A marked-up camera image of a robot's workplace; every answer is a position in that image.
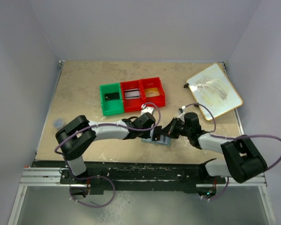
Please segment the green card holder wallet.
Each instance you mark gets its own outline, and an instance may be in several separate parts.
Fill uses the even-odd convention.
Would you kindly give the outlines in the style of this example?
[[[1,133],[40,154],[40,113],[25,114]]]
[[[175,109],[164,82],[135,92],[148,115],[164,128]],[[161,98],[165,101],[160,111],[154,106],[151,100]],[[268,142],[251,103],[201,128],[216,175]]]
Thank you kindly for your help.
[[[157,141],[153,140],[153,130],[150,132],[150,138],[144,139],[142,138],[141,140],[144,143],[150,143],[150,144],[155,144],[155,145],[162,145],[162,146],[171,146],[171,139],[169,137],[160,136],[160,139]]]

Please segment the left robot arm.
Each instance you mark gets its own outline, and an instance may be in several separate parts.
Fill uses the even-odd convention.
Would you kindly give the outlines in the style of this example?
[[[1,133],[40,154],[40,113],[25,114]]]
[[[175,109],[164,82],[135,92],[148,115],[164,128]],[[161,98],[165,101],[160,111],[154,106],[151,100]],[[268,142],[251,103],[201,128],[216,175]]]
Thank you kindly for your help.
[[[61,154],[72,175],[81,178],[86,174],[86,165],[82,155],[91,143],[107,139],[147,138],[159,122],[149,112],[134,119],[121,119],[107,123],[90,121],[86,116],[80,115],[55,134],[59,144],[57,149],[61,149]]]

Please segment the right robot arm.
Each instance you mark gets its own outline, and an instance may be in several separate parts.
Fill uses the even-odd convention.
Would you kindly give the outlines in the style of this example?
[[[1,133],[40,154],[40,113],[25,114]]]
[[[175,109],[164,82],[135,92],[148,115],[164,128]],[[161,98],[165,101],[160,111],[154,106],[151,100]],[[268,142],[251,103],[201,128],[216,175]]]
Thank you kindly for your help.
[[[201,128],[194,112],[186,113],[183,119],[173,118],[161,129],[161,134],[171,139],[184,136],[197,149],[223,154],[224,160],[212,159],[204,163],[207,174],[212,177],[232,177],[236,182],[244,183],[268,169],[265,159],[249,137],[243,135],[240,139],[229,141],[212,136]]]

